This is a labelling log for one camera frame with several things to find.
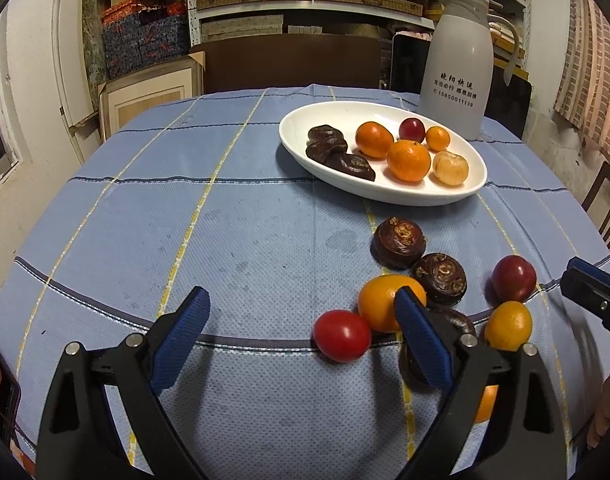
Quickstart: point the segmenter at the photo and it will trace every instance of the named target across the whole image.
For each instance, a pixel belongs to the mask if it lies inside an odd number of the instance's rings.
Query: thermos
[[[468,140],[479,137],[494,70],[490,22],[503,23],[514,35],[514,52],[504,71],[509,85],[520,51],[516,28],[489,13],[489,0],[439,0],[445,11],[427,56],[418,113]]]

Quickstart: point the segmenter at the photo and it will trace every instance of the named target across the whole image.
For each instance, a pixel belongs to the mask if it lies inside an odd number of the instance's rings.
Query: wooden picture frame
[[[102,142],[149,108],[202,95],[204,66],[205,53],[197,52],[100,85]]]

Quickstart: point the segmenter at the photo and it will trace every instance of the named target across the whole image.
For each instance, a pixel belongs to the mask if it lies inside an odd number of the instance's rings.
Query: plate of fruit
[[[453,130],[391,106],[333,101],[290,112],[282,145],[320,180],[358,196],[432,206],[474,194],[487,168]]]

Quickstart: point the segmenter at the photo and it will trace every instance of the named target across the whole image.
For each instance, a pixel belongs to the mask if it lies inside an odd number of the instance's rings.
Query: blue gripper pad
[[[569,260],[567,264],[567,269],[577,269],[585,274],[594,278],[594,280],[598,280],[599,282],[610,286],[610,275],[606,273],[604,270],[600,270],[598,267],[593,266],[591,263],[586,262],[585,260],[581,260],[577,256],[573,257]]]
[[[209,293],[199,289],[154,354],[149,386],[156,396],[174,386],[196,339],[210,318],[210,307]]]
[[[409,349],[432,388],[449,393],[454,384],[451,355],[427,319],[418,298],[401,288],[394,298],[394,313]]]

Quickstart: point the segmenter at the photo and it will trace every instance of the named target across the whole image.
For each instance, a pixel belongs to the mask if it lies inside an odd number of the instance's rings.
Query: white plate
[[[366,102],[332,101],[307,105],[294,110],[280,122],[278,131],[282,145],[307,171],[332,186],[371,200],[415,206],[443,205],[462,200],[483,187],[487,180],[487,167],[482,157],[465,139],[444,126],[443,128],[451,136],[447,149],[462,155],[469,163],[469,176],[463,184],[456,187],[441,186],[435,182],[432,179],[432,170],[422,182],[405,184],[384,174],[384,170],[387,168],[386,161],[366,157],[376,172],[376,181],[371,182],[332,170],[323,164],[314,162],[305,154],[307,134],[314,126],[329,124],[338,128],[349,145],[348,153],[360,155],[354,141],[358,126],[367,121],[376,121],[386,127],[398,140],[398,127],[409,117],[419,118],[425,129],[431,126],[442,126],[431,119],[400,108]],[[433,161],[434,153],[430,152],[430,154]]]

